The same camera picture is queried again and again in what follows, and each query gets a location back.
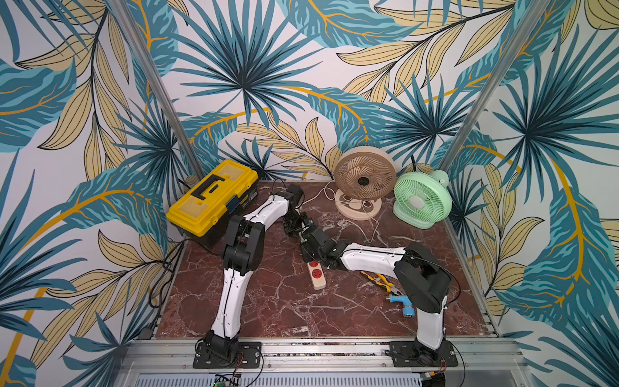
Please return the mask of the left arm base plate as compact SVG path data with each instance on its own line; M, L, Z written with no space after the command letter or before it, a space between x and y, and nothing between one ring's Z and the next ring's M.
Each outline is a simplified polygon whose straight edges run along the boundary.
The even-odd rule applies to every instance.
M224 348L199 341L195 346L194 369L259 369L260 342L238 342Z

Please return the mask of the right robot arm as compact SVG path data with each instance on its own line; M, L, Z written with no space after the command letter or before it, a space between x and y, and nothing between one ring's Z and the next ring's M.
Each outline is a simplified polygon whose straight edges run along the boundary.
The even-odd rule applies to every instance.
M451 275L430 250L414 242L405 248L377 248L336 241L311 225L300 233L301 253L327 269L364 271L399 281L404 295L416 309L415 340L403 349L388 352L397 365L436 366L449 356L445 340L444 311Z

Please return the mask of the beige red power strip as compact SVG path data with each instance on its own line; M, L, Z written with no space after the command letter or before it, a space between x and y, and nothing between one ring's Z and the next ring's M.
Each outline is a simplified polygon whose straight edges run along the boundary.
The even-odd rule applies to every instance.
M322 270L322 266L317 261L312 261L307 264L309 269L310 279L312 281L312 286L315 290L323 290L327 286L327 282L324 276L324 272Z

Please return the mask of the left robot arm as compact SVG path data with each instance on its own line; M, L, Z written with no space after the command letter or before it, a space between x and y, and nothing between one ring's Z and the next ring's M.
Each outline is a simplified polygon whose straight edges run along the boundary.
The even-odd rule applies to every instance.
M211 330L196 344L195 364L205 361L211 368L240 362L241 314L251 276L264 256L267 230L282 219L287 233L293 233L300 219L299 206L305 197L299 185L271 194L253 212L231 218L222 249L224 283L218 313Z

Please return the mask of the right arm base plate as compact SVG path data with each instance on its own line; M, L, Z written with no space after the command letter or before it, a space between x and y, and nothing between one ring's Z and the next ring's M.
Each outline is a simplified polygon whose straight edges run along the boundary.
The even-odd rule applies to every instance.
M456 349L448 340L443 340L436 350L414 341L392 341L385 355L390 357L395 368L423 367L444 369L459 365Z

